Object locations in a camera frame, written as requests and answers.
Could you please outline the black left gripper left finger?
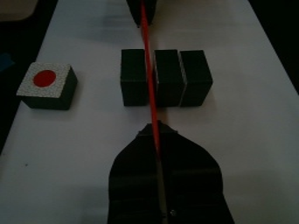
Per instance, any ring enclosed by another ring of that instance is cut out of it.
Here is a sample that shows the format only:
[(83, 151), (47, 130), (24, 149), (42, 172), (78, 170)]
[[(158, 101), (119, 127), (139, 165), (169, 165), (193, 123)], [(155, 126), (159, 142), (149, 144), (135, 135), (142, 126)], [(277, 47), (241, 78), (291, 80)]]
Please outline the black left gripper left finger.
[(107, 224), (163, 224), (151, 124), (119, 152), (111, 167)]

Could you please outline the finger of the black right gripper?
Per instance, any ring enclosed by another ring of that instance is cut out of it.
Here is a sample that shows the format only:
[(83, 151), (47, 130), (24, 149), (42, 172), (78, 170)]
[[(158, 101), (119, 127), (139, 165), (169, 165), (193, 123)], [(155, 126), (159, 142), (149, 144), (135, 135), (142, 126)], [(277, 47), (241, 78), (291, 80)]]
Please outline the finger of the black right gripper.
[(155, 18), (158, 0), (126, 0), (131, 16), (134, 18), (135, 24), (142, 24), (142, 8), (145, 8), (147, 23), (151, 25)]

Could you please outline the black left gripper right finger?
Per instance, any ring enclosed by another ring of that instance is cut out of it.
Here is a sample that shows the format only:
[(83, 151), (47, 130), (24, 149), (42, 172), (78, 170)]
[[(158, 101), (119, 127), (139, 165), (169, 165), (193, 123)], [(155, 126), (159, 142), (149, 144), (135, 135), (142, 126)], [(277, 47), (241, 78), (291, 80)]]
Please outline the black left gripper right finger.
[(159, 132), (170, 224), (235, 224), (217, 160), (162, 122)]

